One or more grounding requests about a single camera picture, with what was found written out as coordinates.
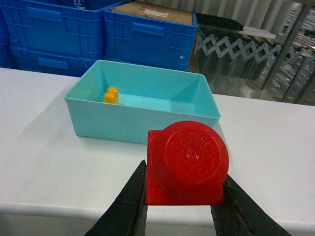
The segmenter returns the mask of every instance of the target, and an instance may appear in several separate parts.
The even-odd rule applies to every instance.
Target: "blue storage bin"
[[[103,103],[109,87],[119,104]],[[98,60],[64,97],[75,133],[92,138],[146,144],[149,130],[220,118],[203,75],[129,63]]]
[[[82,10],[57,5],[60,1],[0,0],[11,46],[71,57],[102,59],[106,47],[103,10],[113,6],[104,0],[103,9]]]
[[[188,71],[198,27],[105,11],[105,59]]]
[[[0,67],[17,69],[16,60],[10,50],[10,44],[0,45]]]
[[[49,74],[80,77],[96,61],[95,59],[65,57],[20,48],[11,48],[11,51],[17,60],[19,69]]]
[[[9,32],[2,11],[0,10],[0,45],[7,44],[8,42]]]

